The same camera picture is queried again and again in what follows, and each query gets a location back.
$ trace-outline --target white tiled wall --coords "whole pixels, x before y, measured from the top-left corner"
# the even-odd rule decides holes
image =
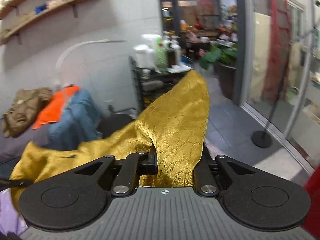
[[[45,0],[28,0],[20,6],[27,13]],[[65,83],[90,91],[102,111],[104,101],[113,100],[116,110],[137,107],[128,62],[132,47],[140,44],[147,28],[162,31],[159,0],[90,0],[79,4],[78,19],[72,8],[52,15],[21,32],[0,46],[0,114],[6,111],[20,88],[54,86],[54,66],[59,56],[82,41],[125,39],[127,43],[91,44],[81,47],[63,63]],[[8,27],[15,18],[12,11],[1,21]]]

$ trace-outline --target brown jacket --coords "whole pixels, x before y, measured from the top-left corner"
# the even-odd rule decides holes
[[[16,93],[12,107],[3,114],[2,131],[6,137],[17,137],[32,125],[38,113],[49,103],[50,88],[33,90],[20,89]]]

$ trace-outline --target gray ribbed plate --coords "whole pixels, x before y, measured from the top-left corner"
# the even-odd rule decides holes
[[[191,187],[139,187],[132,196],[114,199],[108,210],[85,228],[62,233],[29,228],[20,237],[23,240],[315,239],[300,227],[282,232],[244,227],[224,212],[218,200],[200,197]]]

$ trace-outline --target gold satin fabric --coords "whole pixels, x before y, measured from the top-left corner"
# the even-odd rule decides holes
[[[201,158],[209,114],[206,81],[194,70],[162,95],[135,120],[109,138],[83,142],[76,151],[56,151],[30,142],[10,179],[50,178],[82,164],[112,154],[125,159],[130,153],[149,152],[154,143],[158,174],[140,177],[140,184],[156,187],[192,186],[193,170]],[[23,189],[11,190],[17,207]]]

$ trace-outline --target orange cloth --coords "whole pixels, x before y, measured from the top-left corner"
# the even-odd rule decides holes
[[[67,98],[70,98],[74,93],[79,91],[81,87],[72,86],[64,88]],[[56,92],[51,102],[39,113],[33,129],[38,129],[41,125],[57,122],[61,118],[62,108],[65,104],[64,93],[62,90]]]

